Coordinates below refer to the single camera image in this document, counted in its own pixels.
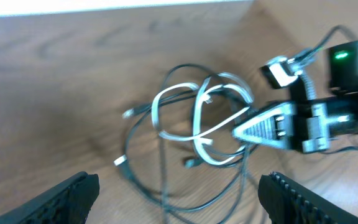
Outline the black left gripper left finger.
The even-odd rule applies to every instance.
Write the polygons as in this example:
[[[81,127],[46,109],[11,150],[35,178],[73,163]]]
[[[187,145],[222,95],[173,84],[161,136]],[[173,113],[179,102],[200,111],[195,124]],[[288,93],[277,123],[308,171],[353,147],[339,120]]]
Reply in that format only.
[[[0,215],[0,224],[84,224],[99,191],[99,176],[81,171]]]

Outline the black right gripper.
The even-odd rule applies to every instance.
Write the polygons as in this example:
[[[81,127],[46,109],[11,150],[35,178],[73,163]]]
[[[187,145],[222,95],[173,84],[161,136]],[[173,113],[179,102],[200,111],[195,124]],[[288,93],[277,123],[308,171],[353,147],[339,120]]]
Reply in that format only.
[[[329,98],[316,97],[312,80],[302,75],[290,85],[290,102],[274,101],[232,130],[234,138],[277,149],[325,153],[332,138],[358,136],[358,82],[343,85]]]

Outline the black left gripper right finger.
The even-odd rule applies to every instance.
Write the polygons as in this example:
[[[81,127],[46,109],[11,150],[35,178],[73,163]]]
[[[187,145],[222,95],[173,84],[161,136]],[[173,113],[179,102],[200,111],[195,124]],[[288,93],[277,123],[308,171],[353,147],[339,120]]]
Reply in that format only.
[[[261,176],[258,198],[272,223],[358,224],[357,216],[280,172]]]

